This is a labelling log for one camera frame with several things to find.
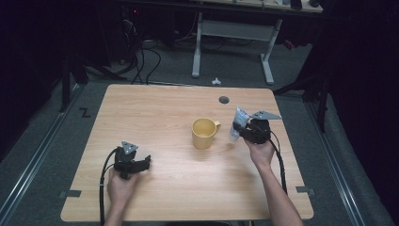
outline desk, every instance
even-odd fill
[[[254,8],[275,8],[282,10],[293,10],[290,6],[284,6],[277,4],[276,1],[266,0],[201,0],[202,4],[213,3],[213,4],[228,4],[239,7],[254,7]],[[304,12],[317,12],[321,13],[323,9],[319,6],[317,8],[311,7],[309,2],[302,1],[302,7],[300,11]],[[272,72],[270,70],[269,58],[275,44],[276,38],[279,34],[279,29],[282,23],[282,19],[277,19],[275,25],[261,25],[261,24],[241,24],[241,23],[228,23],[213,20],[202,20],[202,13],[199,14],[198,25],[197,25],[197,45],[194,53],[193,60],[193,77],[200,76],[200,52],[201,52],[201,36],[219,36],[226,38],[236,39],[247,39],[247,40],[261,40],[266,41],[267,46],[264,54],[260,55],[263,73],[268,85],[274,84]]]
[[[220,96],[230,102],[223,105]],[[270,218],[258,171],[240,138],[229,139],[236,107],[279,115],[269,89],[111,85],[104,96],[88,144],[72,182],[79,198],[67,198],[64,221],[99,221],[99,180],[104,161],[122,140],[138,145],[136,160],[152,156],[141,173],[125,220],[246,220]],[[191,143],[191,124],[207,117],[221,122],[211,148]],[[270,121],[278,136],[289,197],[302,218],[313,210],[282,121]],[[279,175],[275,157],[272,169]],[[105,212],[109,208],[104,193]]]

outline human hand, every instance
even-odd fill
[[[126,207],[133,196],[139,175],[139,173],[134,173],[131,174],[129,180],[124,180],[120,178],[120,174],[115,169],[109,170],[107,190],[112,205],[121,209]]]
[[[267,140],[263,144],[255,144],[246,139],[245,143],[249,147],[250,158],[257,168],[270,168],[270,163],[273,158],[273,145]]]

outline black cable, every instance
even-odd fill
[[[177,43],[178,41],[181,41],[181,40],[187,40],[187,39],[196,37],[196,35],[192,35],[192,32],[193,32],[194,28],[196,27],[198,17],[199,17],[199,14],[196,12],[196,15],[194,16],[194,21],[193,21],[193,24],[191,25],[190,31],[188,31],[187,35],[185,35],[183,38],[175,40],[175,43]]]
[[[149,72],[149,74],[147,74],[147,77],[146,77],[146,84],[149,85],[150,75],[153,73],[153,71],[155,71],[156,68],[158,68],[159,64],[161,63],[161,56],[160,56],[158,53],[156,53],[155,51],[153,51],[152,49],[144,49],[144,50],[151,51],[151,52],[153,52],[153,53],[155,53],[155,54],[158,55],[158,63],[157,63],[157,64],[155,65],[155,67]]]
[[[140,76],[140,73],[141,73],[141,71],[142,71],[143,68],[144,68],[144,52],[143,52],[143,48],[140,48],[140,53],[141,53],[141,58],[143,59],[143,61],[142,61],[142,63],[141,63],[140,69],[138,69],[137,74],[136,74],[135,78],[133,79],[133,81],[132,81],[132,83],[131,83],[132,85],[135,83],[135,81],[136,81],[137,78],[140,79],[141,84],[143,83],[143,80],[141,79],[141,76]]]
[[[274,137],[276,138],[277,143],[279,145],[279,139],[277,138],[276,134],[273,133],[272,131],[270,131],[270,133],[274,135]],[[280,148],[279,147],[277,148],[275,143],[271,139],[269,139],[269,140],[270,140],[270,143],[273,145],[273,148],[276,150],[276,156],[279,159],[279,174],[280,174],[280,177],[281,177],[282,189],[285,191],[286,194],[288,194],[288,192],[287,192],[287,184],[286,184],[286,181],[285,181],[284,162],[282,161]]]
[[[109,170],[111,167],[113,167],[115,164],[111,164],[111,165],[109,165],[106,169],[105,169],[105,171],[107,171],[107,170]]]
[[[106,165],[108,165],[108,160],[111,157],[112,154],[114,154],[115,152],[118,151],[118,148],[114,149],[106,158],[105,163],[104,163],[104,167],[103,167],[103,171],[101,173],[101,178],[100,178],[100,223],[101,225],[105,224],[105,213],[104,213],[104,177],[105,177],[105,173],[108,170],[108,168],[106,167]]]

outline yellow mug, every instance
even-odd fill
[[[219,128],[219,121],[212,121],[206,118],[195,120],[191,127],[194,146],[200,150],[211,147],[214,136]]]

